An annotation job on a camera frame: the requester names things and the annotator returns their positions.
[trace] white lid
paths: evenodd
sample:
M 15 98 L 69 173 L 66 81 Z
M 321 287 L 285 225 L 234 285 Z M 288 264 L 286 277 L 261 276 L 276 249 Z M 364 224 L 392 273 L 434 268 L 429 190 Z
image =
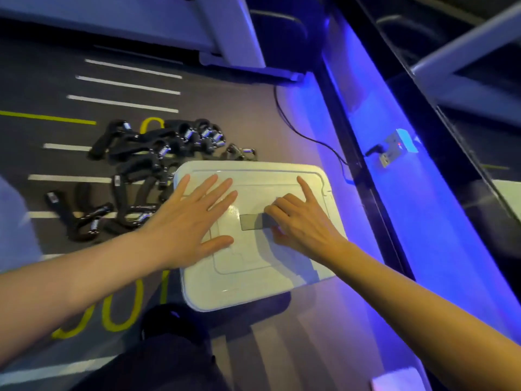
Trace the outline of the white lid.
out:
M 277 197 L 293 193 L 304 200 L 296 181 L 296 177 L 301 176 L 337 230 L 345 236 L 331 186 L 322 169 L 286 163 L 193 160 L 179 167 L 173 184 L 176 187 L 184 175 L 190 174 L 186 190 L 186 194 L 190 194 L 215 173 L 219 176 L 217 184 L 233 178 L 230 190 L 237 190 L 238 197 L 206 237 L 230 235 L 235 243 L 181 272 L 183 295 L 191 308 L 222 309 L 334 276 L 321 264 L 275 244 L 269 228 L 244 230 L 262 227 L 260 218 L 254 226 L 255 215 L 262 214 L 264 207 Z

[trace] left hand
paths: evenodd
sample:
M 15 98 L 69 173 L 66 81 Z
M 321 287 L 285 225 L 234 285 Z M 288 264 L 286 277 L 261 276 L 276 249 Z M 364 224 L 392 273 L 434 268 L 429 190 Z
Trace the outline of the left hand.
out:
M 237 198 L 237 191 L 218 199 L 231 187 L 228 178 L 211 192 L 217 174 L 209 177 L 183 198 L 190 175 L 179 181 L 174 193 L 140 229 L 132 232 L 157 258 L 159 269 L 188 267 L 206 256 L 230 246 L 231 236 L 218 236 L 201 243 L 204 235 Z

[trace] white object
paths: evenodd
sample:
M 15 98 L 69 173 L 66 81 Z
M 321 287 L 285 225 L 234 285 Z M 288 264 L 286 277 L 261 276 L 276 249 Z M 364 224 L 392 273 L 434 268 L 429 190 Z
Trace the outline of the white object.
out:
M 297 176 L 309 184 L 320 206 L 345 236 L 331 185 L 316 166 L 285 163 L 194 160 L 176 171 L 174 187 L 186 174 L 186 194 L 217 173 L 221 183 L 233 178 L 230 190 L 238 197 L 212 226 L 208 238 L 230 235 L 228 249 L 207 257 L 181 272 L 183 296 L 197 311 L 212 311 L 290 291 L 334 276 L 328 268 L 273 242 L 269 228 L 243 230 L 241 216 L 262 214 L 264 207 L 287 193 L 305 200 Z
M 426 391 L 416 368 L 386 373 L 371 380 L 373 391 Z

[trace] gray floor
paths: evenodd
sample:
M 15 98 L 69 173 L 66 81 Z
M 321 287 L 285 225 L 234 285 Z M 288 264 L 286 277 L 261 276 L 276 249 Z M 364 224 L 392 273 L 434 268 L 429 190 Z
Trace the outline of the gray floor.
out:
M 233 82 L 228 73 L 209 73 L 175 64 L 129 57 L 101 50 L 78 51 L 58 46 L 0 39 L 0 111 L 33 113 L 96 121 L 71 124 L 0 116 L 0 174 L 24 197 L 29 211 L 47 211 L 43 194 L 49 189 L 71 193 L 69 182 L 30 181 L 29 174 L 110 177 L 113 167 L 91 162 L 85 152 L 50 150 L 44 143 L 91 145 L 111 119 L 122 118 L 138 128 L 148 117 L 208 118 L 219 124 L 229 142 L 252 146 L 259 160 L 321 166 L 330 178 L 348 237 L 380 258 L 356 189 L 346 184 L 335 157 L 304 141 L 280 120 L 272 86 Z M 92 65 L 94 59 L 182 75 L 182 79 Z M 180 91 L 170 95 L 77 80 L 76 75 Z M 179 109 L 178 114 L 67 99 L 85 96 Z M 282 106 L 304 134 L 339 147 L 313 76 L 298 86 L 281 88 Z M 107 184 L 94 185 L 95 204 L 110 199 Z M 66 239 L 57 219 L 33 219 L 42 252 L 72 252 L 89 243 Z M 160 301 L 160 274 L 144 280 L 141 312 Z M 110 318 L 127 321 L 135 288 L 114 294 Z M 169 277 L 168 301 L 182 301 L 179 275 Z M 102 302 L 78 335 L 53 340 L 50 336 L 4 369 L 2 376 L 20 370 L 111 357 L 138 340 L 134 322 L 122 332 L 109 332 L 101 321 Z M 74 329 L 80 316 L 63 325 Z M 388 370 L 415 365 L 412 353 L 367 304 L 339 280 L 302 287 L 236 308 L 209 313 L 214 354 L 230 385 L 244 390 L 369 389 L 369 379 Z M 85 373 L 4 385 L 5 390 L 66 390 Z

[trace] right hand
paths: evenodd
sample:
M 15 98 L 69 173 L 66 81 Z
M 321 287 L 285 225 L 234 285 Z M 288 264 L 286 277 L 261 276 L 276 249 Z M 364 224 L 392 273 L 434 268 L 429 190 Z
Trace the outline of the right hand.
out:
M 350 243 L 336 230 L 306 181 L 300 176 L 296 180 L 304 192 L 305 202 L 288 193 L 264 209 L 279 224 L 271 229 L 273 239 L 328 266 L 335 252 Z

